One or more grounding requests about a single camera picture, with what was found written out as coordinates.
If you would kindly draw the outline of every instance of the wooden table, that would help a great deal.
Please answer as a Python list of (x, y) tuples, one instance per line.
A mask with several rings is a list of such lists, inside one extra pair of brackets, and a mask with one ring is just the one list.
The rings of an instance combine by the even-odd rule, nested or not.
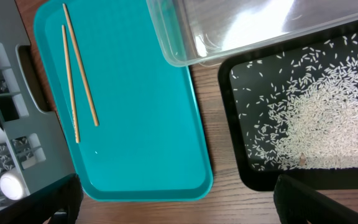
[[(34, 16), (46, 0), (16, 0), (32, 43), (31, 54), (45, 97), (56, 111), (33, 33)], [(102, 203), (85, 197), (77, 223), (280, 223), (271, 192), (255, 192), (240, 180), (218, 87), (218, 67), (191, 67), (209, 153), (214, 184), (197, 202)], [(358, 212), (358, 190), (322, 192)]]

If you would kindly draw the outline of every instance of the teal tray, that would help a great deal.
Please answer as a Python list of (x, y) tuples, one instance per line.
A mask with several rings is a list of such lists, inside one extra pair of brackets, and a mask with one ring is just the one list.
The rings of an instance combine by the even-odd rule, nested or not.
[(38, 10), (34, 33), (85, 192), (99, 201), (204, 197), (213, 175), (190, 73), (165, 61), (144, 0), (65, 1), (100, 122), (93, 124), (68, 38), (81, 138), (75, 142), (62, 3)]

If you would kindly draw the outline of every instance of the clear plastic container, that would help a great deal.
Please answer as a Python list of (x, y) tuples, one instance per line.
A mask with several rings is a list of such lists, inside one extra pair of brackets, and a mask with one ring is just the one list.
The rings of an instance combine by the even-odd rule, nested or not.
[(358, 20), (358, 0), (147, 0), (167, 61), (192, 65)]

